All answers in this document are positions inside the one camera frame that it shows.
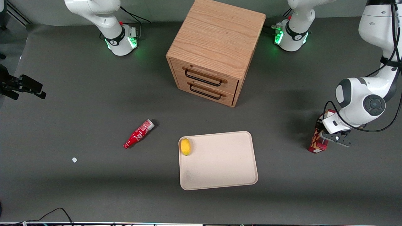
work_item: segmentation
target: wooden drawer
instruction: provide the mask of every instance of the wooden drawer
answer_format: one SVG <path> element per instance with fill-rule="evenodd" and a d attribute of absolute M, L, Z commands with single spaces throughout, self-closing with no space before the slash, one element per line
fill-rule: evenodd
<path fill-rule="evenodd" d="M 187 62 L 170 60 L 177 80 L 195 82 L 218 92 L 223 91 L 235 95 L 238 80 L 209 72 Z"/>
<path fill-rule="evenodd" d="M 197 81 L 177 80 L 179 89 L 215 101 L 224 105 L 232 106 L 234 95 L 222 91 L 210 89 Z"/>

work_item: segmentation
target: tray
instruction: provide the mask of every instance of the tray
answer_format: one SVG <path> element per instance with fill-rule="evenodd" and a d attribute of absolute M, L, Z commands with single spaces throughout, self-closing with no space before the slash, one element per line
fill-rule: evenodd
<path fill-rule="evenodd" d="M 180 152 L 184 138 L 191 144 L 188 156 Z M 185 136 L 178 145 L 184 190 L 253 185 L 258 181 L 252 138 L 247 131 Z"/>

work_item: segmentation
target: lemon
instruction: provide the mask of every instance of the lemon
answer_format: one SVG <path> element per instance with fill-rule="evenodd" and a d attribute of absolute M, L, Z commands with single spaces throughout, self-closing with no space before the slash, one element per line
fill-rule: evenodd
<path fill-rule="evenodd" d="M 190 141 L 188 139 L 183 139 L 180 142 L 180 151 L 183 155 L 188 156 L 191 152 Z"/>

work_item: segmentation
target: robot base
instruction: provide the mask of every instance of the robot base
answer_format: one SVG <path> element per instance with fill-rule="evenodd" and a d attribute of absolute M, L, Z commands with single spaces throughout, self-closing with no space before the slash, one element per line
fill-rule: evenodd
<path fill-rule="evenodd" d="M 109 45 L 105 40 L 107 47 L 117 56 L 124 56 L 131 53 L 138 45 L 137 31 L 135 28 L 128 25 L 123 25 L 122 27 L 125 29 L 125 37 L 121 40 L 119 45 Z"/>
<path fill-rule="evenodd" d="M 273 28 L 277 29 L 274 43 L 279 45 L 285 51 L 294 52 L 299 50 L 300 47 L 306 43 L 308 33 L 300 40 L 294 41 L 292 36 L 287 33 L 286 29 L 284 29 L 288 21 L 288 19 L 285 19 L 282 22 L 277 23 L 276 26 L 273 26 Z"/>

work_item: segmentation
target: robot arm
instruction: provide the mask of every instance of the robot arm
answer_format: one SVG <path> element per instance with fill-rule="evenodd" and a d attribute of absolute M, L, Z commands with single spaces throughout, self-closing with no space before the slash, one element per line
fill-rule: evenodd
<path fill-rule="evenodd" d="M 120 0 L 64 0 L 68 10 L 95 24 L 115 55 L 127 55 L 137 47 L 135 28 L 121 25 L 112 15 L 120 9 Z"/>
<path fill-rule="evenodd" d="M 331 113 L 323 120 L 330 134 L 359 127 L 380 117 L 386 109 L 386 102 L 395 94 L 400 60 L 394 50 L 392 29 L 395 26 L 392 20 L 393 15 L 398 14 L 392 13 L 391 0 L 388 4 L 381 3 L 369 0 L 359 25 L 361 37 L 383 50 L 379 73 L 368 78 L 346 78 L 339 83 L 335 90 L 341 106 L 339 114 Z M 396 46 L 398 51 L 402 50 L 399 43 Z"/>
<path fill-rule="evenodd" d="M 314 7 L 328 4 L 336 0 L 287 0 L 293 9 L 290 19 L 285 19 L 275 26 L 277 36 L 275 44 L 286 51 L 297 51 L 306 42 L 308 29 L 316 18 Z"/>

